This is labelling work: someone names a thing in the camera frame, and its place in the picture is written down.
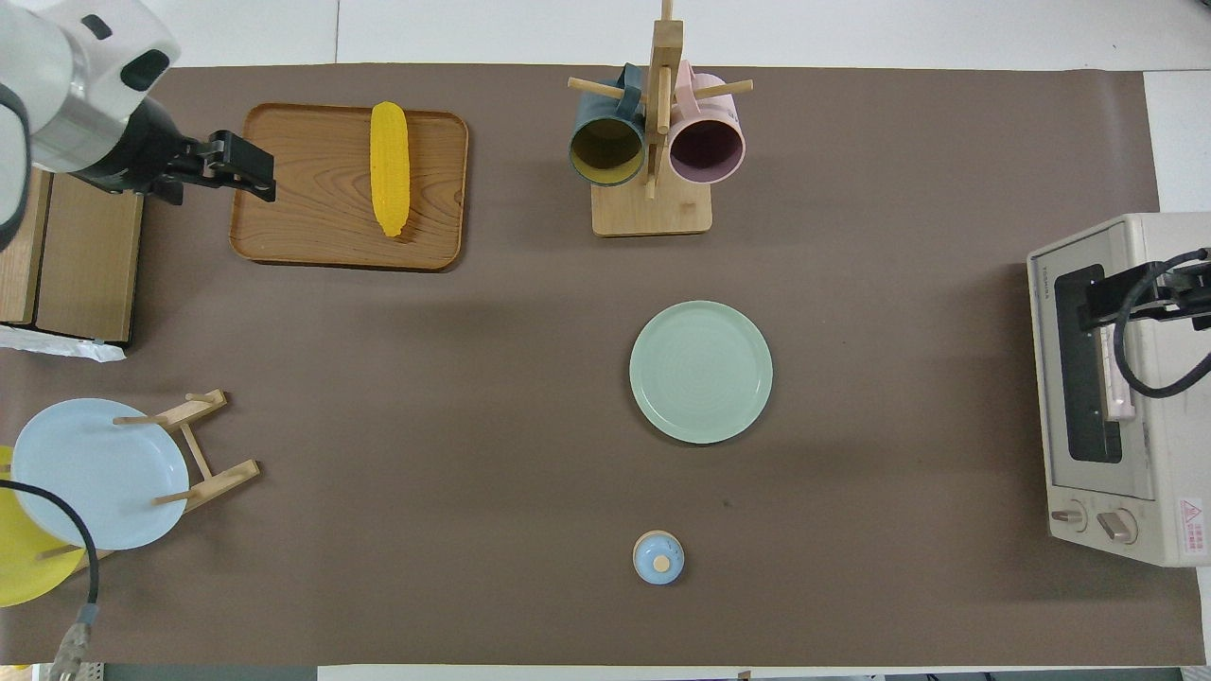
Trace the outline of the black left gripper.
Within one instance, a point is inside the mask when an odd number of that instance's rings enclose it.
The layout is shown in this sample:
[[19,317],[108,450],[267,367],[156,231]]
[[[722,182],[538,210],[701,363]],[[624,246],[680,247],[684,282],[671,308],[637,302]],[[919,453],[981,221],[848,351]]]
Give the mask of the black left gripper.
[[[196,143],[180,135],[163,105],[147,98],[131,113],[115,147],[96,164],[80,168],[79,179],[103,191],[132,191],[170,205],[184,202],[185,183],[231,188],[264,202],[276,200],[271,154],[241,135],[219,130],[195,147],[194,154],[201,164],[191,154]],[[213,177],[203,176],[203,168]]]

